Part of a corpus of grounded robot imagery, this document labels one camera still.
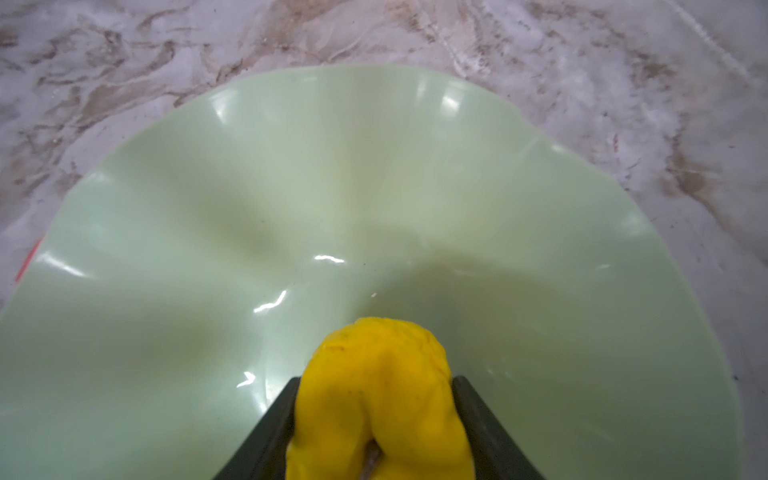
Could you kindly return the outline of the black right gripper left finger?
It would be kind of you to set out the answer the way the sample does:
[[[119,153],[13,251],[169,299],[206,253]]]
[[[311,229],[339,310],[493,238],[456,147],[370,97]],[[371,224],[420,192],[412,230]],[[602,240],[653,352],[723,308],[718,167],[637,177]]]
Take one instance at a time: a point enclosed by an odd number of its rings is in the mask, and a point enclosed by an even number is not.
[[[284,480],[300,377],[291,378],[214,480]]]

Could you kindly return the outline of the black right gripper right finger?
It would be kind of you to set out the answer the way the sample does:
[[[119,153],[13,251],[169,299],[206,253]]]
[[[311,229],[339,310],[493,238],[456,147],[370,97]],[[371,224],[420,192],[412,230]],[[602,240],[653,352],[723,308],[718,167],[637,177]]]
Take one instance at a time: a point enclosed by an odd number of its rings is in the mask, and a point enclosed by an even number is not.
[[[544,479],[466,377],[455,376],[451,388],[471,448],[476,479]]]

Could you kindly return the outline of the yellow fake bell pepper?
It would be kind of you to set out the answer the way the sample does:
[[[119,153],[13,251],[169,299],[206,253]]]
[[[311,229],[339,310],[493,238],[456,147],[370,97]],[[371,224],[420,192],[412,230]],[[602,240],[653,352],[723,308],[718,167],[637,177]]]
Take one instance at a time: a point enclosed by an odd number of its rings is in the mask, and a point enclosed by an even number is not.
[[[473,479],[443,346],[423,327],[367,317],[329,334],[303,372],[289,479]]]

